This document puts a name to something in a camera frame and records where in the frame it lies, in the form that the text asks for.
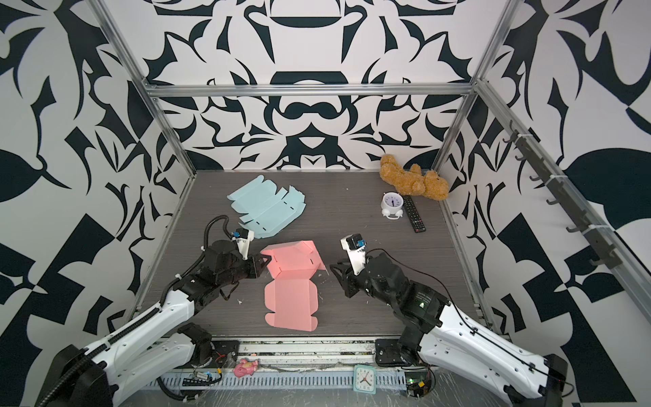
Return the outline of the pink paper box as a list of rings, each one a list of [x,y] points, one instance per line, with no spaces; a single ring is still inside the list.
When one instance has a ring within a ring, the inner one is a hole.
[[[270,245],[262,251],[271,256],[267,269],[272,281],[264,288],[265,315],[268,325],[276,328],[313,332],[318,326],[314,316],[319,295],[311,278],[325,265],[312,241]]]

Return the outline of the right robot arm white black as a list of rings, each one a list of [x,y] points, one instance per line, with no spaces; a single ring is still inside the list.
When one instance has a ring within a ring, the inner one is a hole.
[[[483,327],[434,288],[410,280],[386,254],[367,258],[359,271],[343,261],[330,269],[347,297],[365,293],[403,322],[402,361],[452,371],[513,406],[563,404],[565,360],[526,351]]]

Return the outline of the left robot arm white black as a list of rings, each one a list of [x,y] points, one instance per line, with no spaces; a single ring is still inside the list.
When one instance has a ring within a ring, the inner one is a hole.
[[[160,300],[122,328],[83,348],[60,351],[48,369],[39,406],[118,406],[179,366],[215,359],[212,336],[190,320],[223,289],[260,277],[268,254],[249,254],[241,238],[205,245],[199,258],[165,288]]]

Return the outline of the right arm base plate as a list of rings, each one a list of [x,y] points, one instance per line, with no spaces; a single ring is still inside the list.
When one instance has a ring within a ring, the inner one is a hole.
[[[448,351],[425,352],[425,358],[422,358],[420,344],[404,338],[376,339],[375,346],[375,362],[380,367],[429,368],[440,366],[443,357],[449,355]]]

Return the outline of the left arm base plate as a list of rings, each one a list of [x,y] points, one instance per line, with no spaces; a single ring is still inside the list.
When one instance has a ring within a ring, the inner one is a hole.
[[[190,361],[177,369],[231,368],[236,364],[240,342],[237,340],[213,340],[210,345],[200,344],[193,351]]]

